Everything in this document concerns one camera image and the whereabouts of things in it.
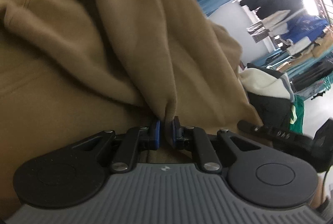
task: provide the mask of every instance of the floor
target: floor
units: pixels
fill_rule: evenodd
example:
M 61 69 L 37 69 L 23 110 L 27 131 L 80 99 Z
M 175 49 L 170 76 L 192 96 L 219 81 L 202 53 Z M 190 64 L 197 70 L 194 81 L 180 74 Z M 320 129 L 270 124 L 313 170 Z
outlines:
M 304 102 L 303 133 L 313 138 L 316 131 L 329 118 L 333 118 L 333 89 L 326 92 L 323 97 L 308 99 Z M 330 189 L 333 189 L 333 168 L 326 178 L 325 191 L 327 194 L 330 193 Z

